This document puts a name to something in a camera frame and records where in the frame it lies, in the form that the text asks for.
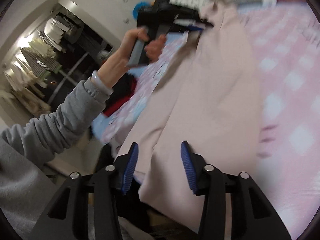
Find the person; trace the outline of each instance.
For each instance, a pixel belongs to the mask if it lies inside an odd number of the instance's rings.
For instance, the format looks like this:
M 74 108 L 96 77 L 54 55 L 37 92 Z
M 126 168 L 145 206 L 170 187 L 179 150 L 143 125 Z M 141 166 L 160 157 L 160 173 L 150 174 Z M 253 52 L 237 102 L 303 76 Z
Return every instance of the person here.
M 41 167 L 53 160 L 55 153 L 70 148 L 103 111 L 109 95 L 101 85 L 110 91 L 128 71 L 126 63 L 137 38 L 149 40 L 144 29 L 129 30 L 119 49 L 98 70 L 100 81 L 91 77 L 79 82 L 56 112 L 1 132 L 0 208 L 21 238 L 27 239 L 57 190 Z M 158 60 L 165 42 L 162 35 L 146 46 L 152 62 Z

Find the silver screw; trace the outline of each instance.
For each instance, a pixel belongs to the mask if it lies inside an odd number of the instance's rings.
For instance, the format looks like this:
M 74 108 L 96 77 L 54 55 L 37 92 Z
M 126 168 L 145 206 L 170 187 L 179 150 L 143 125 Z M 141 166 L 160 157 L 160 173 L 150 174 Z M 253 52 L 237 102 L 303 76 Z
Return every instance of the silver screw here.
M 246 172 L 241 172 L 241 173 L 240 173 L 240 176 L 241 176 L 241 178 L 243 178 L 243 179 L 248 179 L 248 178 L 250 177 L 249 174 L 246 173 Z
M 211 164 L 208 164 L 208 165 L 204 166 L 204 169 L 205 169 L 206 171 L 213 171 L 213 170 L 214 170 L 214 167 L 213 167 Z
M 108 165 L 108 166 L 106 167 L 106 171 L 114 171 L 115 169 L 116 169 L 116 167 L 113 166 L 113 165 Z
M 80 176 L 79 172 L 73 172 L 70 174 L 71 179 L 77 179 L 79 178 L 79 176 Z

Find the blue gripper pad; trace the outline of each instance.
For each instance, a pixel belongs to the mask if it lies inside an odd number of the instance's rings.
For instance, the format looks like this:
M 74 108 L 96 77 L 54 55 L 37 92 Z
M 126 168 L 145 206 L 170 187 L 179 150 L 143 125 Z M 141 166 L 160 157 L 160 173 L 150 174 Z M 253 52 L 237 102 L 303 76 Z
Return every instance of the blue gripper pad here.
M 189 187 L 193 191 L 193 194 L 195 194 L 198 190 L 197 175 L 195 167 L 193 166 L 193 163 L 191 161 L 190 154 L 192 153 L 189 152 L 188 143 L 184 141 L 183 143 L 181 143 L 181 159 L 183 162 L 184 170 L 187 175 Z
M 128 161 L 127 167 L 125 168 L 123 173 L 122 187 L 121 187 L 121 191 L 123 195 L 125 195 L 131 187 L 133 173 L 137 165 L 138 155 L 139 155 L 139 147 L 137 143 L 132 143 L 128 154 L 131 154 L 131 156 Z

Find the red fabric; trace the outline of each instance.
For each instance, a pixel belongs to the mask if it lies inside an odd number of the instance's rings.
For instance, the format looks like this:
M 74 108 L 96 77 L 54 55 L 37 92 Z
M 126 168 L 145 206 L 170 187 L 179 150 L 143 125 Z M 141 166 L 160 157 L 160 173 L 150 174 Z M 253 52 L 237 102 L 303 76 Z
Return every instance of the red fabric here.
M 105 109 L 105 111 L 103 112 L 103 114 L 107 117 L 111 116 L 115 111 L 117 111 L 125 102 L 128 102 L 130 100 L 130 98 L 134 95 L 134 91 L 136 89 L 137 86 L 137 80 L 134 78 L 132 79 L 131 82 L 131 87 L 130 87 L 130 94 L 128 94 L 127 96 L 120 98 L 118 101 L 116 101 L 115 103 L 113 103 L 112 105 L 108 106 L 107 109 Z

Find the ribbed sleeve cuff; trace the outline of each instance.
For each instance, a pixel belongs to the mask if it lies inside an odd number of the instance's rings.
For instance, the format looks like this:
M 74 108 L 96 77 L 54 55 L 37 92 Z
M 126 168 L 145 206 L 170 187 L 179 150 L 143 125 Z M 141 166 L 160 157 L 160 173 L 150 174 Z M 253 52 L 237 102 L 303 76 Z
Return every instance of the ribbed sleeve cuff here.
M 110 96 L 99 90 L 92 82 L 91 77 L 83 84 L 84 89 L 92 96 L 95 100 L 105 103 Z

